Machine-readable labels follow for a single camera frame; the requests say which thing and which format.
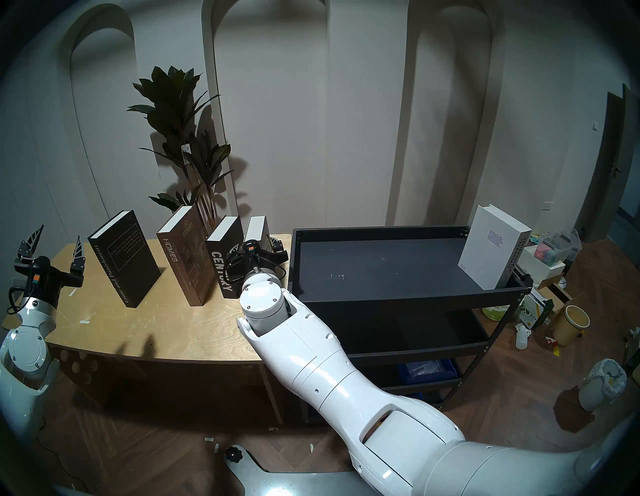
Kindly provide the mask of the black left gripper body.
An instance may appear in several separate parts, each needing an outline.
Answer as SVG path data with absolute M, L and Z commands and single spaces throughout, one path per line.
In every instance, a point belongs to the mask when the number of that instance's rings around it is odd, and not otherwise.
M 35 259 L 17 257 L 14 268 L 17 273 L 26 276 L 21 306 L 24 307 L 31 298 L 34 298 L 56 307 L 63 287 L 82 287 L 85 258 L 76 257 L 69 272 L 60 271 L 51 265 L 51 261 L 45 256 Z

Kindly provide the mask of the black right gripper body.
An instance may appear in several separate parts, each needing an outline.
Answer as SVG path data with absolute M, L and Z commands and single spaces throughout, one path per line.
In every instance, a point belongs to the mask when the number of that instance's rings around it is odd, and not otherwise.
M 237 284 L 245 278 L 258 273 L 268 273 L 282 280 L 287 271 L 283 264 L 289 260 L 289 253 L 272 253 L 271 243 L 266 241 L 267 248 L 263 248 L 256 240 L 245 241 L 243 259 L 227 259 L 226 282 Z

